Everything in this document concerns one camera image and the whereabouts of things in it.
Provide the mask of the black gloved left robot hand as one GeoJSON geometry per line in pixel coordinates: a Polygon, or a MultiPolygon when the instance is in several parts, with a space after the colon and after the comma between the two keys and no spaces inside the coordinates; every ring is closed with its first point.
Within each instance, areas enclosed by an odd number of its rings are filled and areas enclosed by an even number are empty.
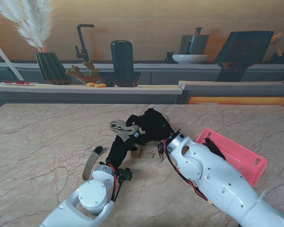
{"type": "Polygon", "coordinates": [[[135,144],[138,145],[145,145],[145,141],[143,137],[140,136],[135,137],[131,135],[126,141],[116,135],[115,141],[112,143],[110,152],[106,158],[106,163],[111,164],[114,168],[118,168],[122,162],[124,161],[128,151],[136,151],[137,147],[135,144]]]}

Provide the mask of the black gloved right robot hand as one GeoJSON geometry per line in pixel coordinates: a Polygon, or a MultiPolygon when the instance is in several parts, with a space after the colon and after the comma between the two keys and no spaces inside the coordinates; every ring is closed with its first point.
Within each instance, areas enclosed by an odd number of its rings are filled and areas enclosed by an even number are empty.
{"type": "Polygon", "coordinates": [[[174,132],[167,119],[153,108],[147,109],[143,115],[131,115],[126,126],[138,125],[144,132],[135,141],[136,144],[145,145],[151,141],[161,141],[170,137],[174,132]]]}

